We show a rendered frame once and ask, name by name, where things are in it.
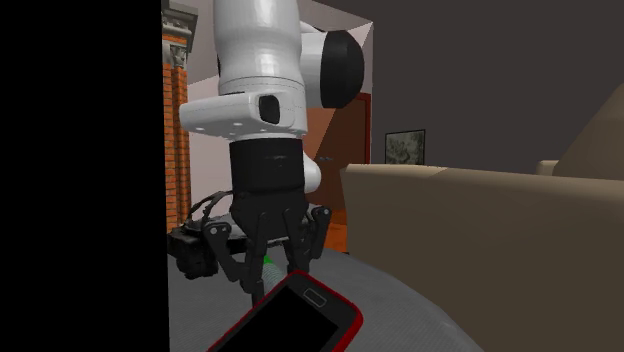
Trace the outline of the dark framed wall picture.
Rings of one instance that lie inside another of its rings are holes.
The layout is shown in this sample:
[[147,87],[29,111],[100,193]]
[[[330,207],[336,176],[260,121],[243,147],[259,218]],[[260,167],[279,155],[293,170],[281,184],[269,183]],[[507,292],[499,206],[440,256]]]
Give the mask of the dark framed wall picture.
[[384,163],[424,165],[425,136],[425,129],[387,133]]

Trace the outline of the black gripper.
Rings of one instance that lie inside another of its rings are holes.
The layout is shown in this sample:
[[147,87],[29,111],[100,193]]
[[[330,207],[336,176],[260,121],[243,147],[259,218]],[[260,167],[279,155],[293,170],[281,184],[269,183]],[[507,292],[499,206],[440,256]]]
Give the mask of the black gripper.
[[262,270],[267,239],[288,236],[283,244],[287,272],[310,271],[322,255],[332,211],[317,206],[308,212],[304,194],[302,141],[260,138],[229,144],[232,187],[230,213],[247,235],[245,262],[236,261],[227,246],[231,225],[205,210],[202,234],[229,281],[239,281],[256,306],[265,296]]

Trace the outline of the brown door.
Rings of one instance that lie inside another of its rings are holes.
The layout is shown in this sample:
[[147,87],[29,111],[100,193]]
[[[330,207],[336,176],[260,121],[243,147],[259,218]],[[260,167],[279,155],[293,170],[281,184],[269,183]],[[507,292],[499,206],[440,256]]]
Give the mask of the brown door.
[[307,200],[332,210],[325,246],[345,252],[347,215],[340,171],[350,164],[370,162],[371,95],[359,93],[344,108],[310,108],[307,117],[304,151],[322,173],[320,186]]

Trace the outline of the pale cylinder with green tip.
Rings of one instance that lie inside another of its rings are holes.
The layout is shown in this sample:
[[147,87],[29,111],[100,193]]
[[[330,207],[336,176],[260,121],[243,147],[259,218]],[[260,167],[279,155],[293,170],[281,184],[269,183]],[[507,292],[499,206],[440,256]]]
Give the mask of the pale cylinder with green tip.
[[276,264],[269,255],[263,257],[261,279],[265,294],[273,290],[286,276],[285,267]]

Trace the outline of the red phone with black screen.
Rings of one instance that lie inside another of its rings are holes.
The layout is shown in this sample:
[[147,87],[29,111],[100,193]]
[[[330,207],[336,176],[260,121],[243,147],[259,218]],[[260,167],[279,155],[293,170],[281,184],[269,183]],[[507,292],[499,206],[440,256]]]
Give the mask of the red phone with black screen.
[[295,270],[206,352],[345,352],[362,324],[354,303]]

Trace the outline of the beige sofa with grey seat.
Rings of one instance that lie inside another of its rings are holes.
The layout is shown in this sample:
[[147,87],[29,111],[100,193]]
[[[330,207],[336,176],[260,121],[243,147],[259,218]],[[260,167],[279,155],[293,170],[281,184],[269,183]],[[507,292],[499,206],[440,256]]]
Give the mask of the beige sofa with grey seat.
[[624,84],[535,174],[351,165],[349,352],[624,352]]

